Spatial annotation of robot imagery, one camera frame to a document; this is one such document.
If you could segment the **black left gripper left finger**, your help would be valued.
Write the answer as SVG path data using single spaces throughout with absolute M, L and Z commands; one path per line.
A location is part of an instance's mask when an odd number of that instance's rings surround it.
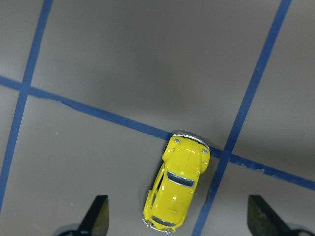
M 107 195 L 95 197 L 78 227 L 79 236 L 105 236 L 109 229 L 109 199 Z

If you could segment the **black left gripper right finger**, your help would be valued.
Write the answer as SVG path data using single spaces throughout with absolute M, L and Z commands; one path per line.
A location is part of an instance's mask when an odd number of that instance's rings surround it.
M 290 227 L 260 195 L 249 195 L 247 226 L 252 236 L 286 236 Z

